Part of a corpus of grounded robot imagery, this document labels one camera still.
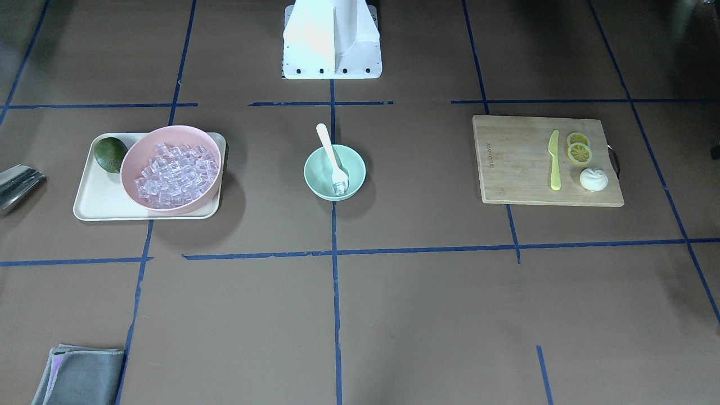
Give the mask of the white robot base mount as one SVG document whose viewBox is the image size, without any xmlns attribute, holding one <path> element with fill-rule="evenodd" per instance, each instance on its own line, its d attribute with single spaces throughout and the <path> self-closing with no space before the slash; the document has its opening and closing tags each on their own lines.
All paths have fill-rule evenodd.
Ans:
<svg viewBox="0 0 720 405">
<path fill-rule="evenodd" d="M 296 1 L 285 8 L 283 78 L 376 79 L 382 73 L 375 6 L 365 1 Z"/>
</svg>

